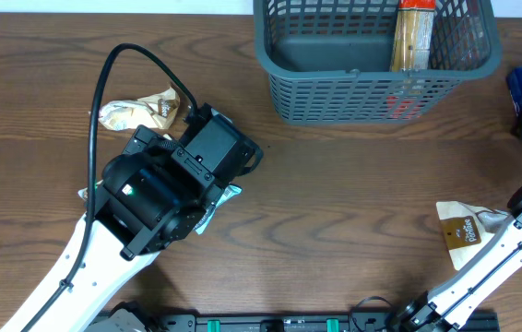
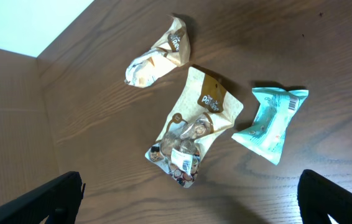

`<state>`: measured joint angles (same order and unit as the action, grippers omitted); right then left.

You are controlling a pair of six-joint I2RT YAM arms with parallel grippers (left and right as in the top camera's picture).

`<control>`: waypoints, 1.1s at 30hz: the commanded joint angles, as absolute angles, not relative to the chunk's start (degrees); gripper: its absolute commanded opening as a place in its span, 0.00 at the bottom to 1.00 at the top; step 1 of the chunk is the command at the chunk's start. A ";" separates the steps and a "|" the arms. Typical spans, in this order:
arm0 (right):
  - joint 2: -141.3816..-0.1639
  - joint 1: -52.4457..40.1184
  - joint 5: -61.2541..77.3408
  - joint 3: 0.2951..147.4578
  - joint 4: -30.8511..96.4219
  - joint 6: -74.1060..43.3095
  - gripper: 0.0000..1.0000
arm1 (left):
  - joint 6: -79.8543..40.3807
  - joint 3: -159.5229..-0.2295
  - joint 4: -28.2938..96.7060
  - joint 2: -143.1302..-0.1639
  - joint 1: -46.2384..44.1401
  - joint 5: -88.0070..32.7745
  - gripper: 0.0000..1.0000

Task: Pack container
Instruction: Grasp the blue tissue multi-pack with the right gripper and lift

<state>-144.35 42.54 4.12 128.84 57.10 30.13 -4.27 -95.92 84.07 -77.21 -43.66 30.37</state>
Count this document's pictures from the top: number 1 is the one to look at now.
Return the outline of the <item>tan brown pouch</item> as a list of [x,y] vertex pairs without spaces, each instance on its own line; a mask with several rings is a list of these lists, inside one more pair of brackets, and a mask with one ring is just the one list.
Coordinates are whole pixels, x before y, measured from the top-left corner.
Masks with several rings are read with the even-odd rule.
[[509,214],[457,201],[436,203],[445,244],[453,267],[459,271],[503,226]]

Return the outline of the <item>grey plastic basket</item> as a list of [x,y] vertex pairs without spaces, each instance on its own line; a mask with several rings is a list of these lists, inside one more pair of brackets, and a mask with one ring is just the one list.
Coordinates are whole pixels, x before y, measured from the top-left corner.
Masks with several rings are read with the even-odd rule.
[[398,3],[255,0],[255,55],[289,125],[400,123],[489,76],[502,45],[489,1],[437,1],[427,66],[390,69]]

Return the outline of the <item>orange tan cracker pack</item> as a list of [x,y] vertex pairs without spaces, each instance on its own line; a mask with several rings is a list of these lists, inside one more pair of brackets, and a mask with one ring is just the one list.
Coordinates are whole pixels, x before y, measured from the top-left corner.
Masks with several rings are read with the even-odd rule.
[[[399,0],[390,71],[414,74],[428,68],[433,33],[434,0]],[[418,117],[424,79],[405,79],[386,99],[392,119]]]

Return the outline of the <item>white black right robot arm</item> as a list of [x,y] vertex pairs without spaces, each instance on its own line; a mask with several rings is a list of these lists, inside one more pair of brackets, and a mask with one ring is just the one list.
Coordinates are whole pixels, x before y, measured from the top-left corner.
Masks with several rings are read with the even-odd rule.
[[389,321],[396,331],[458,331],[493,291],[522,267],[522,187],[491,240],[454,277],[423,293]]

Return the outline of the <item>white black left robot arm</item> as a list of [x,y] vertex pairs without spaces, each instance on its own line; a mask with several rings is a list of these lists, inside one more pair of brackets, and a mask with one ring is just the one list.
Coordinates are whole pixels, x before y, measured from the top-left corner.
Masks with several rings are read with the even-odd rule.
[[209,105],[180,139],[139,125],[102,172],[95,208],[5,331],[83,331],[104,305],[170,244],[202,233],[241,189],[262,149]]

